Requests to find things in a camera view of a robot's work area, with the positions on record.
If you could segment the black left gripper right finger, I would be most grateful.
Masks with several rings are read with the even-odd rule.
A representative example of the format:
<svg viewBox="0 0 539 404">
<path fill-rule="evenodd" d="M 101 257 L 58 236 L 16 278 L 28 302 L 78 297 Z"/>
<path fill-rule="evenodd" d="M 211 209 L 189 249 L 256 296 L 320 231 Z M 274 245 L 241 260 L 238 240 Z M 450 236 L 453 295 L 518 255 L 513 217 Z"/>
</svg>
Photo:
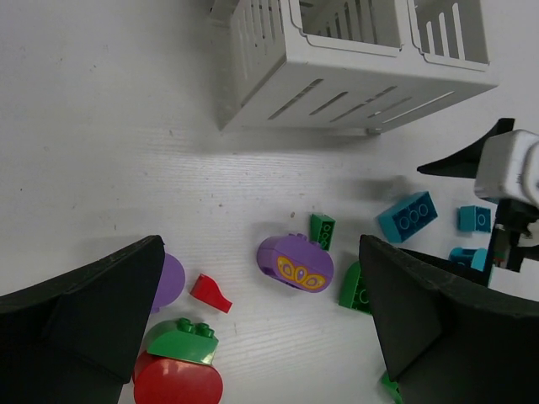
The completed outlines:
<svg viewBox="0 0 539 404">
<path fill-rule="evenodd" d="M 389 378 L 406 403 L 536 403 L 538 304 L 452 263 L 363 235 L 359 261 Z"/>
</svg>

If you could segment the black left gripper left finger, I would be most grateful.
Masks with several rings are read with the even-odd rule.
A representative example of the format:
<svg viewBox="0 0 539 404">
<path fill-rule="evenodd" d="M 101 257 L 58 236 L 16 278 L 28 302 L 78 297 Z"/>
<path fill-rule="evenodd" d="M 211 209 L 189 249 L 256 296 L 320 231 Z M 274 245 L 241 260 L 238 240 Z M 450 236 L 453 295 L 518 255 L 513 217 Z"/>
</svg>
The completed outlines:
<svg viewBox="0 0 539 404">
<path fill-rule="evenodd" d="M 3 403 L 116 403 L 163 271 L 163 239 L 1 298 Z"/>
</svg>

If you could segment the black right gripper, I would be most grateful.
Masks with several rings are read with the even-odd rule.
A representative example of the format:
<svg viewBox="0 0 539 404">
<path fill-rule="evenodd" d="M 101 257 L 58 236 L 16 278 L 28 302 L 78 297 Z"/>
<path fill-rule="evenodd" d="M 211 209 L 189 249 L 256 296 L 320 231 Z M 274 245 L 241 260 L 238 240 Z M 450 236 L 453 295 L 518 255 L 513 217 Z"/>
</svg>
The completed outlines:
<svg viewBox="0 0 539 404">
<path fill-rule="evenodd" d="M 417 167 L 424 175 L 475 178 L 487 140 L 511 132 L 515 119 L 501 118 L 488 133 L 454 154 Z M 487 286 L 494 268 L 519 273 L 525 259 L 538 261 L 538 209 L 513 199 L 486 198 L 496 204 L 494 224 L 486 257 Z"/>
</svg>

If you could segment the teal square lego brick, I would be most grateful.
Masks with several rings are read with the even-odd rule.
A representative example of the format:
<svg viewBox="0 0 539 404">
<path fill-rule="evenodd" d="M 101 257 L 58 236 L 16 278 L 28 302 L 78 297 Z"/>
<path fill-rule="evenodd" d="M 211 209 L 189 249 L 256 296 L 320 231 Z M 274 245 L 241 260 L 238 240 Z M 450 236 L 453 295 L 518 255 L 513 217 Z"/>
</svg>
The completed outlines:
<svg viewBox="0 0 539 404">
<path fill-rule="evenodd" d="M 491 209 L 482 206 L 462 206 L 457 211 L 457 229 L 461 232 L 492 231 Z"/>
</svg>

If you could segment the green square lego brick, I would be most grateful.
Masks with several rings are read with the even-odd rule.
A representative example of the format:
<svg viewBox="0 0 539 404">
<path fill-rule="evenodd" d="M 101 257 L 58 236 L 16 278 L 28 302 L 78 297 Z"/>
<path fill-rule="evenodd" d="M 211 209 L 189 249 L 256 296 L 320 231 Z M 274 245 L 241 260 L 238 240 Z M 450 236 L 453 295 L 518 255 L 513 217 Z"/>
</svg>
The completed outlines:
<svg viewBox="0 0 539 404">
<path fill-rule="evenodd" d="M 382 375 L 381 384 L 384 391 L 392 398 L 395 404 L 403 404 L 403 398 L 400 394 L 398 383 L 391 381 L 387 372 Z"/>
</svg>

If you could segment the teal rounded lego piece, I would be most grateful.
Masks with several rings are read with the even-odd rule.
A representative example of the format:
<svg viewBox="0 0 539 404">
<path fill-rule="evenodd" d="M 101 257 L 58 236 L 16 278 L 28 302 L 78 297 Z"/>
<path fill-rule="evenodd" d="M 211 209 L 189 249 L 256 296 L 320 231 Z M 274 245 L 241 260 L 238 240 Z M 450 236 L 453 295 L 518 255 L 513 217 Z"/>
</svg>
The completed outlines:
<svg viewBox="0 0 539 404">
<path fill-rule="evenodd" d="M 479 272 L 484 271 L 488 250 L 486 248 L 462 248 L 455 247 L 449 254 L 449 260 Z"/>
</svg>

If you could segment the red round lego piece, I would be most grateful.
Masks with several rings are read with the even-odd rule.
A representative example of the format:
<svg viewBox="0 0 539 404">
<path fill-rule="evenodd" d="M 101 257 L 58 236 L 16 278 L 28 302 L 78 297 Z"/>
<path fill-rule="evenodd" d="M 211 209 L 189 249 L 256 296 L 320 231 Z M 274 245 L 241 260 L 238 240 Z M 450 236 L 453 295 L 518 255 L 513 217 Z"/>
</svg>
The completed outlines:
<svg viewBox="0 0 539 404">
<path fill-rule="evenodd" d="M 217 404 L 223 381 L 210 365 L 142 352 L 133 370 L 136 404 Z"/>
</svg>

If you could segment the teal long lego brick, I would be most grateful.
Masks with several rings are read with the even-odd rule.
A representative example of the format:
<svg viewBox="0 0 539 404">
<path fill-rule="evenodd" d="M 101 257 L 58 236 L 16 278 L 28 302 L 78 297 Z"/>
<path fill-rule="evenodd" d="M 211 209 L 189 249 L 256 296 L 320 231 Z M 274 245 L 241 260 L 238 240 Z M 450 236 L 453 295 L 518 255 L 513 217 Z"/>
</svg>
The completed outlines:
<svg viewBox="0 0 539 404">
<path fill-rule="evenodd" d="M 438 217 L 428 191 L 418 192 L 400 200 L 376 219 L 384 237 L 390 243 L 403 243 Z"/>
</svg>

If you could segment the green arched lego brick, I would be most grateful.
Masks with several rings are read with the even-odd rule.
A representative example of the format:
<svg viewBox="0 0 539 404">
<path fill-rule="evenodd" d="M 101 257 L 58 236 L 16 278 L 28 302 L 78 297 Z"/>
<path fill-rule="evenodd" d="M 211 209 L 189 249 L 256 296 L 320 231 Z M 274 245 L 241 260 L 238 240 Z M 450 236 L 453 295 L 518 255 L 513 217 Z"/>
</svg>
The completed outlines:
<svg viewBox="0 0 539 404">
<path fill-rule="evenodd" d="M 371 314 L 370 301 L 359 262 L 351 264 L 347 269 L 341 284 L 338 304 L 353 311 Z"/>
</svg>

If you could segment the green curved lego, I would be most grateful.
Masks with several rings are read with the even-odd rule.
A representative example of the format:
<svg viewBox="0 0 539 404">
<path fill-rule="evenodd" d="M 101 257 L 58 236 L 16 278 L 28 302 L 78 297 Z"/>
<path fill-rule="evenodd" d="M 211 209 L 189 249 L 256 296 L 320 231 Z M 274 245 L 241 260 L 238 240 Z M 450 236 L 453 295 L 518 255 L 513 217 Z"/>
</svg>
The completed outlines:
<svg viewBox="0 0 539 404">
<path fill-rule="evenodd" d="M 188 318 L 160 322 L 145 336 L 144 349 L 151 355 L 212 365 L 219 340 L 206 323 Z"/>
</svg>

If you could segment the plain purple rounded lego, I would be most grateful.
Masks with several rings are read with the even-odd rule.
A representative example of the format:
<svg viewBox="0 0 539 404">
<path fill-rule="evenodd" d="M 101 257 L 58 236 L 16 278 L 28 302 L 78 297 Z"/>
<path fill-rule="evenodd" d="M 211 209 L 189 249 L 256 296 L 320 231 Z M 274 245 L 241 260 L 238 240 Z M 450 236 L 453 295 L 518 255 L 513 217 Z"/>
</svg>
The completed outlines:
<svg viewBox="0 0 539 404">
<path fill-rule="evenodd" d="M 185 271 L 183 265 L 176 257 L 166 253 L 150 313 L 158 313 L 165 306 L 174 303 L 181 295 L 184 285 Z"/>
</svg>

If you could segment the small green slope lego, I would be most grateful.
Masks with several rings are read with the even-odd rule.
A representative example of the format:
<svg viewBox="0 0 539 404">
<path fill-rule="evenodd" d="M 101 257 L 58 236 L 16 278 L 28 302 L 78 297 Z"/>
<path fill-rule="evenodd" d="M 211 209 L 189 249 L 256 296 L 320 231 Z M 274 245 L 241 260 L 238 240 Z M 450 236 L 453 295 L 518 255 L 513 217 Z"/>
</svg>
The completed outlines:
<svg viewBox="0 0 539 404">
<path fill-rule="evenodd" d="M 324 214 L 311 214 L 309 236 L 312 242 L 317 242 L 322 250 L 331 247 L 335 227 L 335 219 Z"/>
</svg>

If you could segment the purple crown lego piece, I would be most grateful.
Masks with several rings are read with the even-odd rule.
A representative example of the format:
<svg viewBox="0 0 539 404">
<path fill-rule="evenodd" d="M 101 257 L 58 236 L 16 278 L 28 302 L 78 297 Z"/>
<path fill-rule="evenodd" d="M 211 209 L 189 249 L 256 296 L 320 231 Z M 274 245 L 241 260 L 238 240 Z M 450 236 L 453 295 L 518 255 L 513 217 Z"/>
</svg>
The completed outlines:
<svg viewBox="0 0 539 404">
<path fill-rule="evenodd" d="M 256 261 L 266 276 L 308 293 L 324 291 L 334 277 L 334 262 L 328 252 L 301 233 L 265 239 Z"/>
</svg>

